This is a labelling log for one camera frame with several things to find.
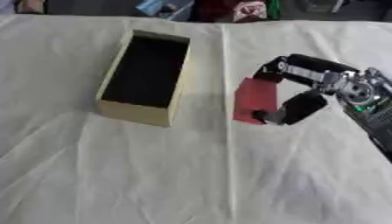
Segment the red block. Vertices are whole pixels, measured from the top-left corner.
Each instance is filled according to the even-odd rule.
[[[252,111],[259,109],[277,111],[277,84],[246,78],[235,91],[233,119],[262,125],[252,118]]]

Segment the white cloth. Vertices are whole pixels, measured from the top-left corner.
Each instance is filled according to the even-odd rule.
[[[100,116],[129,29],[192,39],[174,125]],[[290,127],[232,121],[233,92],[279,55],[392,72],[392,25],[0,18],[0,223],[390,224],[392,166],[330,106]],[[304,89],[284,82],[282,102]]]

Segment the cardboard box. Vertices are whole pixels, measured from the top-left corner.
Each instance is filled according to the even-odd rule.
[[[179,104],[189,38],[133,31],[96,95],[104,116],[171,126]]]

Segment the robotic arm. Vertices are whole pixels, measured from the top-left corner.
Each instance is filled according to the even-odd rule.
[[[286,79],[311,88],[284,102],[277,112],[254,111],[255,119],[292,125],[326,106],[323,95],[335,95],[344,112],[392,161],[392,82],[377,69],[361,73],[350,66],[292,54],[263,65],[254,79],[276,83]]]

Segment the beige box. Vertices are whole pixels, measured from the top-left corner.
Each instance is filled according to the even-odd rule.
[[[189,38],[132,31],[96,95],[103,116],[172,126],[186,76]]]

